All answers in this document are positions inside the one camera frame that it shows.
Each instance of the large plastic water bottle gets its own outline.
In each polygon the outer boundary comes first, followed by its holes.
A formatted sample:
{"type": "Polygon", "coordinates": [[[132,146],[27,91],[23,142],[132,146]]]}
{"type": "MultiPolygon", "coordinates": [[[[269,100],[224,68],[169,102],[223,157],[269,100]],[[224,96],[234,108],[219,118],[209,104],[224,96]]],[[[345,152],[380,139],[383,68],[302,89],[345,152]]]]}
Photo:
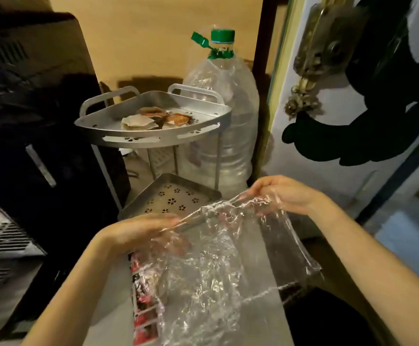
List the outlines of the large plastic water bottle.
{"type": "MultiPolygon", "coordinates": [[[[211,44],[200,34],[192,40],[210,49],[208,58],[184,79],[184,85],[207,88],[222,95],[232,108],[230,127],[222,136],[222,163],[219,190],[225,198],[246,189],[252,172],[251,158],[257,137],[259,93],[253,74],[233,51],[235,31],[213,29],[211,44]]],[[[213,97],[182,92],[198,99],[213,97]]],[[[180,174],[200,184],[214,187],[217,135],[179,147],[180,174]]]]}

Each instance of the wall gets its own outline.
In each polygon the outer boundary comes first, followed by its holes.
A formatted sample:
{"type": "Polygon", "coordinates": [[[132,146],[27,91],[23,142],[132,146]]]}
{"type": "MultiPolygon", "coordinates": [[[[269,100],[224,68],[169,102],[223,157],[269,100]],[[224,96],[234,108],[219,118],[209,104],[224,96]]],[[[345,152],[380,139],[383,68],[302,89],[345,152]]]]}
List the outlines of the wall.
{"type": "Polygon", "coordinates": [[[193,31],[215,23],[236,30],[235,49],[253,60],[262,0],[51,0],[78,18],[99,81],[111,89],[132,78],[185,76],[207,50],[193,31]]]}

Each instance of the plastic bag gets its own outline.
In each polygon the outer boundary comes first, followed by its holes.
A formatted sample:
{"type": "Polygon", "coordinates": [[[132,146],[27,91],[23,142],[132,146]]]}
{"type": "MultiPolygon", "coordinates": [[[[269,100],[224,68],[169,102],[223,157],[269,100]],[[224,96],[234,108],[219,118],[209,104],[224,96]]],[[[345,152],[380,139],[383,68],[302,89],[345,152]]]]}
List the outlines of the plastic bag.
{"type": "Polygon", "coordinates": [[[173,229],[186,240],[183,256],[139,250],[133,300],[145,291],[150,305],[136,314],[155,313],[135,334],[148,327],[157,344],[172,346],[287,344],[283,304],[291,295],[279,291],[321,268],[280,208],[275,196],[213,203],[173,229]]]}

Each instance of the door lock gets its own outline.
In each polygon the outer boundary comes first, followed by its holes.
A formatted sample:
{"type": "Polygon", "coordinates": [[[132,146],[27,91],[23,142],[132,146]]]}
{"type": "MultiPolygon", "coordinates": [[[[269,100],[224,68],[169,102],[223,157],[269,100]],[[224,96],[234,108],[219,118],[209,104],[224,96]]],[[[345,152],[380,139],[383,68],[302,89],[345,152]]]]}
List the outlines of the door lock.
{"type": "Polygon", "coordinates": [[[366,21],[365,8],[354,7],[353,0],[322,0],[311,8],[293,64],[301,78],[285,104],[290,118],[320,106],[310,91],[319,80],[345,71],[366,21]]]}

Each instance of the white door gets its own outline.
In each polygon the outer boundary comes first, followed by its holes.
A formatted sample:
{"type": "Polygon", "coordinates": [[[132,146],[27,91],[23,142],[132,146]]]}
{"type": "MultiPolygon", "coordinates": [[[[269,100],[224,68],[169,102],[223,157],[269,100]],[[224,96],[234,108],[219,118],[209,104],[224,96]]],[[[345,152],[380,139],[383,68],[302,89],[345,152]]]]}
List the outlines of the white door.
{"type": "Polygon", "coordinates": [[[294,57],[319,2],[305,0],[261,170],[322,190],[356,216],[419,143],[419,0],[355,0],[370,18],[349,67],[317,84],[321,114],[290,120],[294,57]]]}

